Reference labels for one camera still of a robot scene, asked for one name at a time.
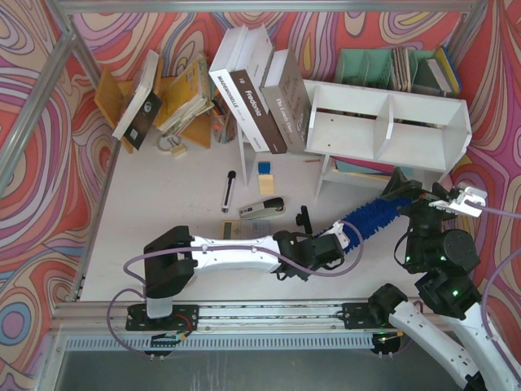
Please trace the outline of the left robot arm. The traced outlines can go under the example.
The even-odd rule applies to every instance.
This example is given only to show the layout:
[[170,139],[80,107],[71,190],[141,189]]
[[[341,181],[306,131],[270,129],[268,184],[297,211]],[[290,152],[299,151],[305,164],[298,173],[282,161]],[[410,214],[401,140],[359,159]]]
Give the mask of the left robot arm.
[[342,265],[349,244],[339,223],[319,236],[279,231],[254,239],[207,239],[191,235],[188,226],[176,226],[143,249],[147,317],[170,316],[172,299],[203,272],[253,269],[279,280],[307,280],[314,272]]

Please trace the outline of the blue microfiber duster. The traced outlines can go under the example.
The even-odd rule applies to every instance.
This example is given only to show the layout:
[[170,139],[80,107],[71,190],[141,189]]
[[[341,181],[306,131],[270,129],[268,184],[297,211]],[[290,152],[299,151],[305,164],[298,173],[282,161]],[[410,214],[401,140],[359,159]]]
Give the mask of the blue microfiber duster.
[[[344,253],[349,253],[351,250],[357,248],[360,243],[364,243],[383,228],[387,227],[400,215],[398,208],[411,203],[412,201],[406,198],[397,198],[394,200],[378,198],[362,205],[339,219],[344,221],[344,232],[350,239],[349,246],[343,248]],[[323,232],[324,231],[316,234],[316,237],[323,236]]]

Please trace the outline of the black clip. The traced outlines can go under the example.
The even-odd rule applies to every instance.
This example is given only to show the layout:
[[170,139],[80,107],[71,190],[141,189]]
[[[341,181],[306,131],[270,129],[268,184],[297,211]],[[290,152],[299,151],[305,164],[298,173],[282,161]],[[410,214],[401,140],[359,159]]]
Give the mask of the black clip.
[[296,214],[296,225],[303,227],[306,235],[311,235],[313,233],[309,211],[306,205],[300,206],[300,212]]

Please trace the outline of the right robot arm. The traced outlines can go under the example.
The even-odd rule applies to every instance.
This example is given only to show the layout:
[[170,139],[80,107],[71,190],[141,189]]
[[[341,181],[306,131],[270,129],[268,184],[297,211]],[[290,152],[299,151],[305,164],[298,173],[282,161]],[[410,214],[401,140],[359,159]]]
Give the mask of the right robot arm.
[[430,323],[407,299],[394,302],[388,322],[429,353],[461,389],[518,390],[520,365],[488,317],[488,294],[479,292],[471,279],[480,264],[473,237],[464,230],[443,228],[458,215],[491,212],[486,191],[465,184],[447,191],[438,182],[426,191],[396,168],[383,198],[399,197],[411,201],[400,209],[409,218],[400,265],[410,274],[422,275],[415,283],[421,300],[455,337]]

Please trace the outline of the yellow grey calculator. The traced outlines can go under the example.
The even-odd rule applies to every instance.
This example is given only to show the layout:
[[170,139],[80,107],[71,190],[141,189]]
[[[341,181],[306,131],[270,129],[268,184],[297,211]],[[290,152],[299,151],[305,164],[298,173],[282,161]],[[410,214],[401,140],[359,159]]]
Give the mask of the yellow grey calculator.
[[225,220],[221,222],[222,239],[255,239],[269,235],[271,226],[264,220]]

